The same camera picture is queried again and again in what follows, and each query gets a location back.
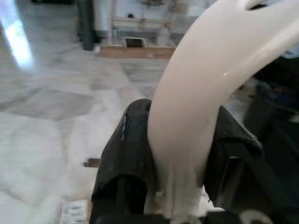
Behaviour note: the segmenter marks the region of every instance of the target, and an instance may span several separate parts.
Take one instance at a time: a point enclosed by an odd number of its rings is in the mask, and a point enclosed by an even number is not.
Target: wooden plank
[[[175,48],[148,47],[148,48],[124,48],[102,47],[100,56],[106,58],[171,58]]]

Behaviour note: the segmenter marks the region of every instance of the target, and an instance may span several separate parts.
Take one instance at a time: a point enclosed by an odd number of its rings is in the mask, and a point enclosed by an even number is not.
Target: white marble tile
[[[3,192],[31,206],[40,204],[52,187],[50,182],[31,177],[21,169],[1,171],[0,179],[0,187]]]
[[[95,91],[97,97],[101,97],[101,103],[107,110],[109,119],[117,126],[127,106],[137,99],[144,98],[138,90],[133,87]]]
[[[0,217],[4,224],[26,224],[32,208],[21,201],[0,192]]]
[[[27,220],[28,224],[54,224],[59,223],[61,205],[64,199],[57,195],[47,196],[43,202],[34,209]]]
[[[1,113],[0,188],[37,205],[63,166],[55,122]]]
[[[69,164],[82,164],[87,158],[100,158],[114,127],[107,112],[92,113],[73,119],[67,158]]]

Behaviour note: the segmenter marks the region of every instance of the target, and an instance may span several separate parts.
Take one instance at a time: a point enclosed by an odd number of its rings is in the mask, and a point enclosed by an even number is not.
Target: gray marble tile
[[[168,61],[141,60],[122,61],[123,69],[129,80],[133,83],[155,83],[157,84],[164,73]]]
[[[62,120],[82,114],[91,109],[93,97],[56,91],[36,89],[28,96],[0,104],[0,111],[34,118]]]

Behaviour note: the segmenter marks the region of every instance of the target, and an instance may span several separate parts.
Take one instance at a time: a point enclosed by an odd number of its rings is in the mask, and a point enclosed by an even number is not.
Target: white plastic fender
[[[219,106],[299,42],[299,1],[250,10],[261,2],[214,3],[187,31],[160,80],[148,138],[163,190],[160,213],[168,217],[198,214],[196,185],[203,184]]]

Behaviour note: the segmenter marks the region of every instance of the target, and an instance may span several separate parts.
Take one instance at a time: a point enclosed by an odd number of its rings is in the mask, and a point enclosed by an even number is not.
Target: marble floor
[[[83,51],[75,6],[1,1],[0,19],[1,222],[57,224],[63,202],[91,196],[97,169],[82,163],[100,157],[130,102],[152,98],[168,60]],[[242,119],[247,104],[227,107]]]

